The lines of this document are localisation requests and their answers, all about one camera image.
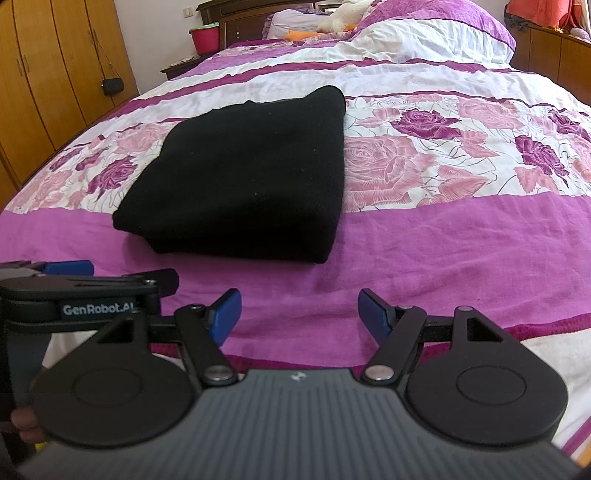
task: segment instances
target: round black disc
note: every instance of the round black disc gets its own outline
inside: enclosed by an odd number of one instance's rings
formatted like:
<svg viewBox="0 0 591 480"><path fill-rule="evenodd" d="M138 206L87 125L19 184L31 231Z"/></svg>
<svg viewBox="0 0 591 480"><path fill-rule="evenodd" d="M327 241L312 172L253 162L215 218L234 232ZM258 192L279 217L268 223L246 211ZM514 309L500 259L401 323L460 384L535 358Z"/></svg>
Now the round black disc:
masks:
<svg viewBox="0 0 591 480"><path fill-rule="evenodd" d="M560 376L515 342L434 358L410 375L407 399L429 427L461 442L512 446L550 437L567 403Z"/></svg>
<svg viewBox="0 0 591 480"><path fill-rule="evenodd" d="M145 442L184 417L194 393L180 368L149 353L118 358L86 368L65 362L41 376L32 405L50 437L115 448Z"/></svg>

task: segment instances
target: wooden headboard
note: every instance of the wooden headboard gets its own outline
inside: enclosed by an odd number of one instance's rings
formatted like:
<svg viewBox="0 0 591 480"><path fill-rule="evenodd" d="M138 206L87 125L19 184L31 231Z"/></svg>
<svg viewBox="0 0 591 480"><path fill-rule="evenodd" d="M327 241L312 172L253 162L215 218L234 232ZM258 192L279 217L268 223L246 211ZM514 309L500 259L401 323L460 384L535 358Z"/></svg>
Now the wooden headboard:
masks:
<svg viewBox="0 0 591 480"><path fill-rule="evenodd" d="M260 40L265 20L286 8L308 7L321 11L336 9L342 0L302 2L294 0L210 0L197 7L204 24L219 22L220 48L246 40Z"/></svg>

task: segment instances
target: wardrobe door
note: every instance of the wardrobe door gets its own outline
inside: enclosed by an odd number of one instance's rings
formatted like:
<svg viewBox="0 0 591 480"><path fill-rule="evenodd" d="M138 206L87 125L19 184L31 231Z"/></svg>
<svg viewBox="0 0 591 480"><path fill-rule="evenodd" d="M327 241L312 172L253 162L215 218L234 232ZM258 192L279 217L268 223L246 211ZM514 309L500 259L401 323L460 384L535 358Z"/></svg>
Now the wardrobe door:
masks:
<svg viewBox="0 0 591 480"><path fill-rule="evenodd" d="M136 95L138 88L129 66L115 3L113 0L86 0L86 9L103 73L107 78L121 77L125 84L121 93L113 95L115 105L120 105Z"/></svg>
<svg viewBox="0 0 591 480"><path fill-rule="evenodd" d="M0 158L0 212L17 192Z"/></svg>
<svg viewBox="0 0 591 480"><path fill-rule="evenodd" d="M14 0L18 44L35 103L55 148L86 127L61 57L51 0Z"/></svg>
<svg viewBox="0 0 591 480"><path fill-rule="evenodd" d="M100 69L84 0L52 0L57 38L68 75L87 125L115 105L103 93Z"/></svg>
<svg viewBox="0 0 591 480"><path fill-rule="evenodd" d="M20 182L53 153L41 122L14 29L12 0L0 2L0 144Z"/></svg>

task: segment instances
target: finger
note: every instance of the finger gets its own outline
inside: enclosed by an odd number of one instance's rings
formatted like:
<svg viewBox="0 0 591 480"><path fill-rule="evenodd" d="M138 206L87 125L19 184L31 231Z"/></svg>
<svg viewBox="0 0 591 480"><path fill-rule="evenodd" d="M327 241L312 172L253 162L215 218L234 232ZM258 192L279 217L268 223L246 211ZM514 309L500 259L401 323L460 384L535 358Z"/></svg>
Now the finger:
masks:
<svg viewBox="0 0 591 480"><path fill-rule="evenodd" d="M45 434L43 431L37 427L36 429L32 430L24 430L20 433L21 440L25 443L41 443L45 442Z"/></svg>
<svg viewBox="0 0 591 480"><path fill-rule="evenodd" d="M12 424L19 430L32 430L37 427L37 416L33 407L21 407L10 414Z"/></svg>

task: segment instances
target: white wall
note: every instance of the white wall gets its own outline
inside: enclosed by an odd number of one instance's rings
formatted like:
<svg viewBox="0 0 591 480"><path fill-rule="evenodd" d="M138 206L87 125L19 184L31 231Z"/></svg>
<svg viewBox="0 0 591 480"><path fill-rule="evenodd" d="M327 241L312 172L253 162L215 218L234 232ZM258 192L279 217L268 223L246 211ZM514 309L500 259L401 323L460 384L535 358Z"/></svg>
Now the white wall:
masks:
<svg viewBox="0 0 591 480"><path fill-rule="evenodd" d="M509 0L472 0L476 5L480 5L484 10L489 12L499 22L505 25L504 12L505 5Z"/></svg>
<svg viewBox="0 0 591 480"><path fill-rule="evenodd" d="M171 63L195 55L189 29L202 25L196 12L183 17L195 0L115 0L125 48L140 93L166 81Z"/></svg>

